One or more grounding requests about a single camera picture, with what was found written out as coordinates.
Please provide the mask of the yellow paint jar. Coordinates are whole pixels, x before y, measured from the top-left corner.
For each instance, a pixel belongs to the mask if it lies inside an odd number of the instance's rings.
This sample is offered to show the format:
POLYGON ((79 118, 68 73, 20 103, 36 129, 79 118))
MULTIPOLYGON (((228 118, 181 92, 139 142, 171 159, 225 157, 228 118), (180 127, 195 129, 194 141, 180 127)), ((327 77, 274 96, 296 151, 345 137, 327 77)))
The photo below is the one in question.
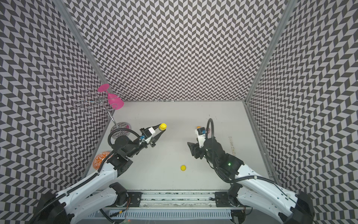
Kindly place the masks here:
POLYGON ((160 126, 159 126, 160 131, 165 131, 166 129, 167 129, 167 124, 165 124, 165 123, 160 124, 160 126))

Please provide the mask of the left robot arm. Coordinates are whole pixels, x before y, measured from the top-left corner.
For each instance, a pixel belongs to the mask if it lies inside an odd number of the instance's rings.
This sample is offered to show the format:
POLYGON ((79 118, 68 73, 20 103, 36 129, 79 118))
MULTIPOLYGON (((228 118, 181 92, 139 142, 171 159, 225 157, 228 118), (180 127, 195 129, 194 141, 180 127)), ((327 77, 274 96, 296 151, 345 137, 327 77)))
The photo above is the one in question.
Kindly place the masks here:
POLYGON ((166 131, 165 123, 142 128, 130 140, 121 135, 112 142, 111 137, 120 131, 116 129, 108 136, 112 151, 102 160, 99 168, 90 176, 57 193, 48 192, 41 196, 30 224, 76 224, 90 214, 109 205, 129 206, 127 189, 114 182, 132 165, 132 158, 148 146, 155 147, 156 142, 166 131))

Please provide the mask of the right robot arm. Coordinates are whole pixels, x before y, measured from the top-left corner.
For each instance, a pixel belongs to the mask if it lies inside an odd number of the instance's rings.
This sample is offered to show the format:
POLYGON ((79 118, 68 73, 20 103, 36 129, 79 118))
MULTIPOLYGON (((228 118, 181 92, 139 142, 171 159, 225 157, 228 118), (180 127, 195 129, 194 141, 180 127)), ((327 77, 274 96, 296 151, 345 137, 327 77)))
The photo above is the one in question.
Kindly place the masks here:
POLYGON ((196 159, 205 159, 210 168, 225 183, 229 203, 257 209, 281 224, 313 224, 315 211, 313 200, 303 191, 295 193, 278 186, 263 177, 244 161, 226 153, 214 136, 213 120, 206 127, 195 131, 197 143, 189 142, 191 154, 196 159))

